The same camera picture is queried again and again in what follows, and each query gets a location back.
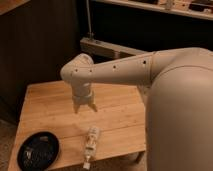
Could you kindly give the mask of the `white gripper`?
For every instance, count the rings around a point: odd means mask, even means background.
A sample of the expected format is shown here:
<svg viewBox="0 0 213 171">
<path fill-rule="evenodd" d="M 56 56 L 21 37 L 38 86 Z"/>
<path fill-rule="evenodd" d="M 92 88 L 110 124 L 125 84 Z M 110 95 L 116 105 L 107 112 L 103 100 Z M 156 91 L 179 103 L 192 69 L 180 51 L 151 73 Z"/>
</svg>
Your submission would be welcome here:
<svg viewBox="0 0 213 171">
<path fill-rule="evenodd" d="M 80 109 L 80 105 L 89 104 L 89 107 L 92 108 L 95 112 L 97 112 L 97 106 L 92 103 L 94 101 L 94 93 L 90 91 L 89 93 L 81 95 L 79 92 L 74 91 L 72 93 L 72 100 L 74 104 L 74 112 L 78 114 Z"/>
</svg>

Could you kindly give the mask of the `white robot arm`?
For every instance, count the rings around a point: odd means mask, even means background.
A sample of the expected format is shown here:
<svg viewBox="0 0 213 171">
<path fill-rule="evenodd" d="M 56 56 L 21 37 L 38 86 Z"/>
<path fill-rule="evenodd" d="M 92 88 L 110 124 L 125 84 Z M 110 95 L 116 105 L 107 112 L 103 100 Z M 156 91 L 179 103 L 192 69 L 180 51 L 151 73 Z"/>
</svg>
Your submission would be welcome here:
<svg viewBox="0 0 213 171">
<path fill-rule="evenodd" d="M 93 83 L 146 87 L 147 171 L 213 171 L 213 51 L 160 50 L 98 64 L 81 53 L 60 75 L 77 106 L 93 101 Z"/>
</svg>

